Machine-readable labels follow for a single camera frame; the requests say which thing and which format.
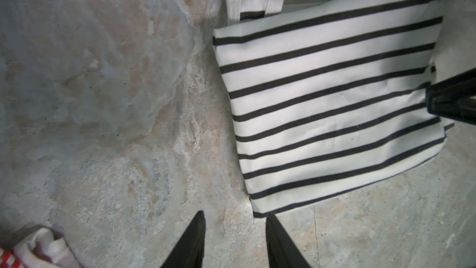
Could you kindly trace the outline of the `red white striped tank top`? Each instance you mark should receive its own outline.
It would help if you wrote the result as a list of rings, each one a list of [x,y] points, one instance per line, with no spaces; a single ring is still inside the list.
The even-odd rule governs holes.
[[[63,238],[51,229],[40,228],[12,249],[1,248],[2,268],[81,268]]]

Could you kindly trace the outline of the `black white zebra tank top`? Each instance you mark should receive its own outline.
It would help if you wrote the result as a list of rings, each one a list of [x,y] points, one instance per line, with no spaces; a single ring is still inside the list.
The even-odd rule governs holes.
[[[429,113],[443,0],[226,0],[213,49],[255,218],[432,160],[454,122]]]

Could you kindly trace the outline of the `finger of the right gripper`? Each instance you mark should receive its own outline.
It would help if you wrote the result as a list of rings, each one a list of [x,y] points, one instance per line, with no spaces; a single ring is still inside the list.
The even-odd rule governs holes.
[[[475,125],[476,69],[429,85],[425,99],[430,114]]]

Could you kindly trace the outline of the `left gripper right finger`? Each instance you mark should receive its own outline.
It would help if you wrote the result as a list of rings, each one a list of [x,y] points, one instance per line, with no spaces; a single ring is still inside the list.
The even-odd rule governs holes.
[[[270,268],[311,268],[273,213],[267,216],[265,235]]]

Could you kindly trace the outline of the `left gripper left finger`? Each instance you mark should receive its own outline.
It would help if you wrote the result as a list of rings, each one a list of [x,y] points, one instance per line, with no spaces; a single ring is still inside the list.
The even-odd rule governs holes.
[[[161,268],[202,268],[205,254],[206,220],[198,211]]]

